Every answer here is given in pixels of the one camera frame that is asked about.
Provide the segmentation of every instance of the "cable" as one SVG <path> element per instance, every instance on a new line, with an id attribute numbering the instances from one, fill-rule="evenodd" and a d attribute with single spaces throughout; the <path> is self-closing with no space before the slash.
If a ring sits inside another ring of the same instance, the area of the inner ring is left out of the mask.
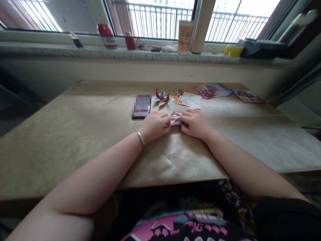
<path id="1" fill-rule="evenodd" d="M 315 128 L 315 127 L 301 127 L 301 128 L 304 128 L 304 129 L 315 129 L 315 130 L 321 130 L 321 128 Z"/>
<path id="2" fill-rule="evenodd" d="M 117 204 L 117 198 L 115 197 L 114 194 L 112 194 L 112 196 L 114 197 L 115 199 L 115 204 L 116 204 L 116 214 L 118 215 L 118 204 Z"/>

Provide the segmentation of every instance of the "phone screen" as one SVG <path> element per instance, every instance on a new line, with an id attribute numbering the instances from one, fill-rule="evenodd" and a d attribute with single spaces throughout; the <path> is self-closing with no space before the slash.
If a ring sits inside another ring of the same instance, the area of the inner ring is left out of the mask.
<path id="1" fill-rule="evenodd" d="M 144 119 L 150 113 L 151 95 L 137 95 L 134 104 L 132 119 Z"/>

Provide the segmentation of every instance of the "brown paper tablecloth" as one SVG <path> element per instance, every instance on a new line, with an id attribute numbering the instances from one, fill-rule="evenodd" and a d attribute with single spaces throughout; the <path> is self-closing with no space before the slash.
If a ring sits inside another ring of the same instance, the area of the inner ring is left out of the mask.
<path id="1" fill-rule="evenodd" d="M 84 163 L 135 131 L 135 98 L 164 90 L 195 92 L 199 83 L 87 82 L 76 84 L 0 139 L 0 200 L 42 197 Z M 241 84 L 225 84 L 244 88 Z M 152 111 L 186 108 L 172 102 Z M 212 127 L 278 172 L 321 168 L 321 144 L 269 104 L 244 104 L 235 95 L 204 100 Z M 172 127 L 149 143 L 120 188 L 226 177 L 207 147 Z"/>

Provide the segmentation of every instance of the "paper cup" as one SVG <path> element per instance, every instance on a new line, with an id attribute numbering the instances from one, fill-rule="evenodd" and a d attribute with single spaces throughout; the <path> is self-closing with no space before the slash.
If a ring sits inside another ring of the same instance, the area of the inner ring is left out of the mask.
<path id="1" fill-rule="evenodd" d="M 194 21 L 179 21 L 178 52 L 188 52 L 195 27 Z"/>

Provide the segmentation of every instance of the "shirt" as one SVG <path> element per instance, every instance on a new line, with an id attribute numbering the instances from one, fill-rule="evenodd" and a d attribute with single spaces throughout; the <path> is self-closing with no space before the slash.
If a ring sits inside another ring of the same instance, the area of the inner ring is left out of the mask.
<path id="1" fill-rule="evenodd" d="M 128 203 L 154 202 L 140 215 L 139 221 L 124 234 L 126 223 L 133 219 L 130 209 L 113 224 L 108 240 L 151 241 L 229 241 L 229 240 L 321 240 L 321 213 L 314 205 L 299 199 L 265 198 L 254 210 L 246 197 L 229 179 L 142 189 Z M 199 194 L 175 198 L 174 194 Z"/>

